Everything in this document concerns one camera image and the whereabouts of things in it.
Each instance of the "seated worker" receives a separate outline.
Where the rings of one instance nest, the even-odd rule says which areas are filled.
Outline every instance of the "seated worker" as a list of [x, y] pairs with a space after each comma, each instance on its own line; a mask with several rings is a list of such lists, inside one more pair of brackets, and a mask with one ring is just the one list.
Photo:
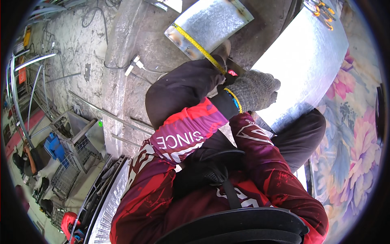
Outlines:
[[[211, 55], [226, 67], [229, 53], [226, 41]], [[324, 241], [324, 207], [293, 175], [322, 140], [324, 117], [314, 109], [270, 139], [248, 111], [274, 103], [280, 81], [256, 71], [220, 85], [224, 79], [203, 59], [184, 63], [150, 87], [145, 104], [156, 132], [132, 159], [127, 188], [112, 220], [111, 243], [155, 243], [185, 223], [241, 207], [288, 209], [309, 230], [303, 243]], [[207, 98], [217, 85], [218, 94]], [[218, 130], [228, 122], [237, 147]], [[197, 174], [197, 165], [205, 162], [226, 165], [239, 207], [226, 184], [191, 185], [191, 173]], [[183, 170], [176, 173], [181, 163]]]

